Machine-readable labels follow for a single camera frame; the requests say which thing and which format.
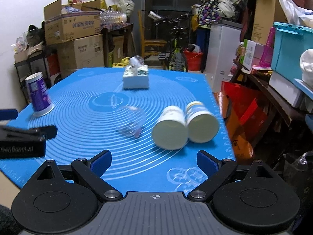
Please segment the clear plastic cup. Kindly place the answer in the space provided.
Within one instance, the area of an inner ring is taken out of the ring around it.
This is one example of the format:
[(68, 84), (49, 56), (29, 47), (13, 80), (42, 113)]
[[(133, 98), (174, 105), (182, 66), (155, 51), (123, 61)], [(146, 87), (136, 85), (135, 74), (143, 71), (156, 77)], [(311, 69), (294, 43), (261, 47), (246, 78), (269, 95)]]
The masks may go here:
[(123, 106), (115, 112), (117, 132), (126, 137), (139, 138), (145, 121), (146, 114), (140, 107)]

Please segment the purple paper cup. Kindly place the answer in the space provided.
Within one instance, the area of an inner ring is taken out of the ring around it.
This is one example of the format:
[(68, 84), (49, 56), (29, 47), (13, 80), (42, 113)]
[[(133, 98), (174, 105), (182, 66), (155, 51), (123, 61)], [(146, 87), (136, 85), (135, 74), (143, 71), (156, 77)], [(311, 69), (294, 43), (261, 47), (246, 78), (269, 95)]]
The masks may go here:
[(31, 100), (33, 115), (42, 117), (50, 113), (54, 108), (54, 104), (48, 94), (42, 72), (31, 74), (25, 79), (25, 83)]

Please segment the white paper cup right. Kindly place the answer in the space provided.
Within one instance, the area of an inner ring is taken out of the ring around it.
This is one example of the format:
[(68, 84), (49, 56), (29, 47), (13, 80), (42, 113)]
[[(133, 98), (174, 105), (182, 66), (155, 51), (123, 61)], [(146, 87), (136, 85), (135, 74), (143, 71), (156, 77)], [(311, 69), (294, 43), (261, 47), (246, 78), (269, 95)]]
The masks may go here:
[(200, 101), (186, 106), (186, 124), (189, 139), (194, 143), (206, 143), (213, 139), (220, 129), (219, 121)]

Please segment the white paper cup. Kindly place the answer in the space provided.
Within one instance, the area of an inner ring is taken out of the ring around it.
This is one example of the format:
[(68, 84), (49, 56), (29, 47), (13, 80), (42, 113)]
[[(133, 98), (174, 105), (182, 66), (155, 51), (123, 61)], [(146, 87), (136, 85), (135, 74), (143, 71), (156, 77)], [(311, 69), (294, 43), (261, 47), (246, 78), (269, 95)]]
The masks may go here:
[(186, 124), (189, 139), (194, 143), (206, 143), (213, 139), (220, 129), (219, 121), (200, 101), (186, 106)]
[(164, 108), (153, 127), (152, 138), (154, 143), (164, 150), (183, 148), (188, 141), (188, 128), (182, 109), (177, 106)]

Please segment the white paper cup left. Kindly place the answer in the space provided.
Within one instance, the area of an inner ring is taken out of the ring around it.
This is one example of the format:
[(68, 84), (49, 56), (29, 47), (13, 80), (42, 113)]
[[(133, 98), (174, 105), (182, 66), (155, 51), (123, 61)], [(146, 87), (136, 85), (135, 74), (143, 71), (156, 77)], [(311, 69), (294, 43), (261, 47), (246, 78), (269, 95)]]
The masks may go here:
[(164, 108), (153, 127), (152, 138), (154, 143), (164, 150), (183, 148), (188, 141), (188, 128), (182, 109), (177, 106)]

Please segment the blue silicone mat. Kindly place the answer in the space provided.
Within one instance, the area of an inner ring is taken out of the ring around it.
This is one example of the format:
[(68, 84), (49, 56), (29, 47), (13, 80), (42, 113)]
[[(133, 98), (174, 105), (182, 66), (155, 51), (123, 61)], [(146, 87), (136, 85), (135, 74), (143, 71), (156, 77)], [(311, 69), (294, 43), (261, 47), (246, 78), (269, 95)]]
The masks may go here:
[[(102, 150), (112, 153), (103, 179), (121, 193), (189, 192), (206, 179), (196, 156), (205, 150), (217, 159), (235, 157), (215, 97), (202, 74), (150, 70), (147, 90), (124, 90), (122, 69), (81, 69), (49, 89), (53, 110), (35, 117), (32, 106), (10, 126), (31, 128), (55, 125), (57, 136), (46, 144), (45, 159), (69, 165)], [(182, 149), (157, 147), (152, 130), (168, 106), (181, 109), (202, 102), (220, 124), (207, 143), (188, 142)]]

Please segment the black metal shelf rack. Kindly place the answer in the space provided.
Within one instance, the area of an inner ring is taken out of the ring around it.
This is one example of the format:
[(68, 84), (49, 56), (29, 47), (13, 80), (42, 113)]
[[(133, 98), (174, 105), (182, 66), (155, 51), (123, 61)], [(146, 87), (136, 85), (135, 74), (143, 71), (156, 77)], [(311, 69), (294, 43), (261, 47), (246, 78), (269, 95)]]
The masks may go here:
[(47, 88), (51, 88), (61, 79), (58, 56), (56, 49), (35, 50), (27, 55), (27, 51), (14, 54), (14, 67), (20, 84), (20, 90), (26, 104), (30, 103), (26, 78), (34, 73), (41, 72)]

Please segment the red shopping bag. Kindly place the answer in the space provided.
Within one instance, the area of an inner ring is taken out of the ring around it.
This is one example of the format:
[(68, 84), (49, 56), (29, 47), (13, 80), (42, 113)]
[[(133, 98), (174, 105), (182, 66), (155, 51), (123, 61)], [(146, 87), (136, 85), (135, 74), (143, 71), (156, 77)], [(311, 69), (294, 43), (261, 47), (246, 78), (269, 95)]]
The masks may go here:
[(222, 82), (214, 96), (236, 161), (240, 165), (252, 163), (255, 147), (272, 119), (270, 103), (263, 92), (231, 82)]

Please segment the lower cardboard box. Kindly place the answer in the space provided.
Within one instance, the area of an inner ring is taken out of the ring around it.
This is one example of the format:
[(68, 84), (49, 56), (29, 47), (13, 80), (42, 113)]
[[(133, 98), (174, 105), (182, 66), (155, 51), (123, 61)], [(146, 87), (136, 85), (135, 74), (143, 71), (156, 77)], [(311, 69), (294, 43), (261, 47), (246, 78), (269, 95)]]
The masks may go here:
[(102, 35), (94, 35), (56, 45), (62, 78), (83, 68), (104, 67)]

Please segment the white tissue box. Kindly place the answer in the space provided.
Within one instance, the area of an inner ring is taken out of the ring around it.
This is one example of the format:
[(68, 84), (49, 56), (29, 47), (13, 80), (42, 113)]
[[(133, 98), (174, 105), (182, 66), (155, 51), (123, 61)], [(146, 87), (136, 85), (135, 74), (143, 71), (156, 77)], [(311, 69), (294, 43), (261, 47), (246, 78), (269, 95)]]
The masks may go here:
[(149, 88), (148, 66), (141, 56), (133, 56), (124, 68), (122, 76), (124, 90), (137, 90)]

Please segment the upper cardboard box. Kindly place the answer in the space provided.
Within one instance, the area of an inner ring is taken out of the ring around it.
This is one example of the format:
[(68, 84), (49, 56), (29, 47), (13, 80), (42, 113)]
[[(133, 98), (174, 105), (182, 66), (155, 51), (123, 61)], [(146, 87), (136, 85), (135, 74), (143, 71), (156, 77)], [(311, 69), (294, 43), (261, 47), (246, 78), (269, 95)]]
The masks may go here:
[(56, 0), (44, 7), (47, 45), (65, 43), (100, 33), (100, 12), (91, 8), (82, 10), (80, 8), (81, 6), (62, 5), (62, 0)]

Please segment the red bucket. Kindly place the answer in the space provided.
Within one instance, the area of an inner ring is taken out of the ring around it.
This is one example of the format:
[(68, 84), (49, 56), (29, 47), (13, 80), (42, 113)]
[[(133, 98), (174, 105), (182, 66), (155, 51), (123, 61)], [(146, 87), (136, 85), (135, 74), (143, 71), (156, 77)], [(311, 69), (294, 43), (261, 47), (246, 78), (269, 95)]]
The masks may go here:
[(183, 54), (186, 57), (188, 70), (198, 72), (201, 70), (202, 63), (202, 52), (190, 52), (188, 50), (184, 50)]

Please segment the green white carton box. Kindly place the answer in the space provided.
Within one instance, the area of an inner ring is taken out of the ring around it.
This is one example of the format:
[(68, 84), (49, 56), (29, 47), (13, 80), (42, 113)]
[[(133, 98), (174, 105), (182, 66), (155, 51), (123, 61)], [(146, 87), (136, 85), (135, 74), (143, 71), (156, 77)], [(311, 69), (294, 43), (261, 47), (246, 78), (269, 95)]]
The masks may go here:
[(264, 45), (252, 40), (244, 40), (245, 54), (242, 65), (251, 70), (253, 66), (258, 66), (264, 51)]

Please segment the black bicycle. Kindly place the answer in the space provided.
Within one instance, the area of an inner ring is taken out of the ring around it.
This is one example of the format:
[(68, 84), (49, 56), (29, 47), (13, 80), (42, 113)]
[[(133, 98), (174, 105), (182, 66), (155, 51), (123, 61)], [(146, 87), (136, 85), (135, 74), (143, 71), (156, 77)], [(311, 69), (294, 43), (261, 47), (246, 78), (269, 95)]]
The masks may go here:
[(164, 69), (188, 72), (188, 63), (184, 51), (189, 45), (189, 28), (182, 26), (181, 23), (189, 21), (191, 15), (184, 13), (171, 19), (150, 11), (148, 17), (154, 21), (155, 26), (165, 27), (163, 33), (167, 36), (165, 40), (144, 41), (144, 58), (157, 56)]

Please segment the teal plastic storage bin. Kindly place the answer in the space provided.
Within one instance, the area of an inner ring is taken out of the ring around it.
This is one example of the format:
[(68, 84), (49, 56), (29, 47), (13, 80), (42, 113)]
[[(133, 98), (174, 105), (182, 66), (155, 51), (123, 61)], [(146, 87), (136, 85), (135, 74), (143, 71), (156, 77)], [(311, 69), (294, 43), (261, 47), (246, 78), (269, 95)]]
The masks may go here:
[(274, 50), (271, 69), (288, 81), (302, 78), (300, 56), (312, 49), (312, 28), (275, 22)]

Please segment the pile of colourful clothes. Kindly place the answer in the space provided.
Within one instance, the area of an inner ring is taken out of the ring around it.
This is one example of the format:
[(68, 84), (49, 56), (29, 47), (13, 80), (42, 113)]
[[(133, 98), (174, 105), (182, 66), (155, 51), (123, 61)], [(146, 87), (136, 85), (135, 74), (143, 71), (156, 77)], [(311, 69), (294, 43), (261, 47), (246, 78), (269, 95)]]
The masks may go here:
[(202, 0), (198, 10), (198, 26), (210, 27), (222, 19), (235, 16), (236, 9), (230, 0)]

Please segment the tall cardboard box right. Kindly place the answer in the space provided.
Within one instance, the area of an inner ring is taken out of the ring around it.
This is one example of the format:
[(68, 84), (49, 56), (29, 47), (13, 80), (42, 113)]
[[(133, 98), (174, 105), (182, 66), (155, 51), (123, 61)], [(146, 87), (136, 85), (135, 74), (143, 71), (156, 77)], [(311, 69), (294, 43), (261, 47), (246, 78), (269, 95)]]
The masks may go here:
[(251, 40), (265, 45), (274, 22), (288, 22), (279, 0), (257, 0)]

